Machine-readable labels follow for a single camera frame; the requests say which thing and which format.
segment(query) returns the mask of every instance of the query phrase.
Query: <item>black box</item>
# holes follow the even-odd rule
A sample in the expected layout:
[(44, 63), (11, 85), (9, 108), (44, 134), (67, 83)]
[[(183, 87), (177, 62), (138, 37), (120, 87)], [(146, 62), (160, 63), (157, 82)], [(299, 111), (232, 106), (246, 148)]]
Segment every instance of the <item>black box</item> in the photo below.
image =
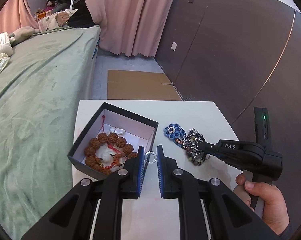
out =
[(158, 127), (158, 122), (117, 106), (103, 103), (89, 120), (68, 153), (68, 158), (76, 169), (97, 180), (105, 179), (106, 176), (85, 165), (84, 149), (92, 138), (103, 132), (103, 116), (105, 116), (105, 132), (107, 133), (111, 126), (124, 129), (123, 137), (127, 140), (127, 143), (133, 145), (135, 152), (137, 152), (140, 145), (144, 147), (145, 152), (152, 149)]

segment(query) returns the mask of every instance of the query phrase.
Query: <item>blue hair clip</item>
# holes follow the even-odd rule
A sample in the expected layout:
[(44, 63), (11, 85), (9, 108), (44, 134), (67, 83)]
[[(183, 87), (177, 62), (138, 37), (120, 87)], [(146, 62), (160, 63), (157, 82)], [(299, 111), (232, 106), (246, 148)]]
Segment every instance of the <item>blue hair clip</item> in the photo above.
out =
[(174, 141), (176, 145), (183, 148), (182, 139), (186, 133), (178, 123), (170, 123), (168, 126), (166, 126), (164, 128), (164, 135), (170, 140)]

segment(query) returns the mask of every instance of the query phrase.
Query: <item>pink curtain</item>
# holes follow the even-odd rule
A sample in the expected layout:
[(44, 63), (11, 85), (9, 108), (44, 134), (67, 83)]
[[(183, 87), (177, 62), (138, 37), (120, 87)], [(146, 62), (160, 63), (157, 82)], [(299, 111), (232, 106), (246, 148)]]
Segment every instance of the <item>pink curtain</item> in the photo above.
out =
[(101, 27), (100, 47), (126, 56), (155, 56), (172, 0), (86, 0)]
[(24, 26), (38, 29), (27, 0), (8, 0), (0, 11), (0, 33), (10, 34)]

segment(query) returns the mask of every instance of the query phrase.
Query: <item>bed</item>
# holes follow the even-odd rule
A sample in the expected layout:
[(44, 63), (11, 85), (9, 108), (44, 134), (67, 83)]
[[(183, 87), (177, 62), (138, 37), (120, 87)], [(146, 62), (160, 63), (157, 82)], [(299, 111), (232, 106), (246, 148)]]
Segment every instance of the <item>bed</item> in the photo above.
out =
[(67, 153), (99, 34), (94, 26), (33, 36), (0, 74), (0, 224), (13, 240), (72, 187)]

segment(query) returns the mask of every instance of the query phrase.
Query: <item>gray floor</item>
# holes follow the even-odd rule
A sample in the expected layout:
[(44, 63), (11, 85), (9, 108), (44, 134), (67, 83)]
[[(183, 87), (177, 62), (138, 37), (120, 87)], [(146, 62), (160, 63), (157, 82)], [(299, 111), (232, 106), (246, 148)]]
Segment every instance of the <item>gray floor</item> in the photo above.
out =
[(109, 69), (163, 73), (162, 69), (153, 58), (144, 57), (142, 55), (126, 57), (124, 54), (115, 55), (98, 49), (93, 79), (92, 99), (107, 99), (107, 71)]

